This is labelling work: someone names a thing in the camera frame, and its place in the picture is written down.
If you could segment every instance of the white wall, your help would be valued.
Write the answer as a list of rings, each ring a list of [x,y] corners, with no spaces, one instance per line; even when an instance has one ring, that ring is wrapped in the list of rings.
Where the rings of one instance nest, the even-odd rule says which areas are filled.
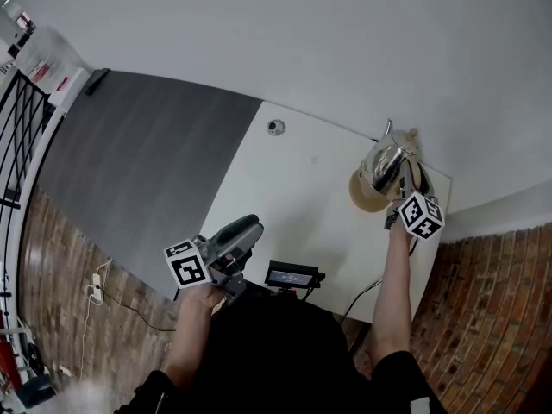
[[[552,179],[552,0],[17,1],[93,66],[417,127],[452,211]]]
[[[447,216],[443,242],[529,229],[552,222],[552,180]]]

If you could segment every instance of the white patch on sleeve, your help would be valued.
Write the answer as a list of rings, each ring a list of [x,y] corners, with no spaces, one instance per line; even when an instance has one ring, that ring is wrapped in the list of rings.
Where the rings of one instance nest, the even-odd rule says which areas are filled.
[[[430,414],[430,398],[424,397],[412,400],[411,414]]]

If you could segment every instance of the small round metal object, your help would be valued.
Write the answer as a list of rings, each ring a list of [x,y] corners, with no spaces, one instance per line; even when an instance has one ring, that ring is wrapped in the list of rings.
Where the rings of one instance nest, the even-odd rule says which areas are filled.
[[[280,136],[285,132],[285,122],[282,120],[272,120],[267,124],[267,132],[272,136]]]

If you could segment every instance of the black electronic device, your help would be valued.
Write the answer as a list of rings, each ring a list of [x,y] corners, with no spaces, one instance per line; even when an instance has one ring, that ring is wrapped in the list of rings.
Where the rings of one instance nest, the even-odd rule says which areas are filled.
[[[279,287],[279,292],[290,288],[314,289],[320,288],[320,282],[326,277],[318,271],[318,267],[301,266],[271,260],[268,266],[265,284]]]

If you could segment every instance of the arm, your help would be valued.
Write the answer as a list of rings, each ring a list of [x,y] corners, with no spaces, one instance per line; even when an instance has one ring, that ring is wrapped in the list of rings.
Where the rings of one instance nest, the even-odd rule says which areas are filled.
[[[410,351],[410,240],[399,219],[389,232],[386,270],[373,312],[369,347],[373,367],[391,353]]]
[[[188,289],[182,299],[179,320],[172,345],[163,368],[166,376],[181,391],[185,391],[199,368],[209,337],[210,317],[223,298],[212,285]]]

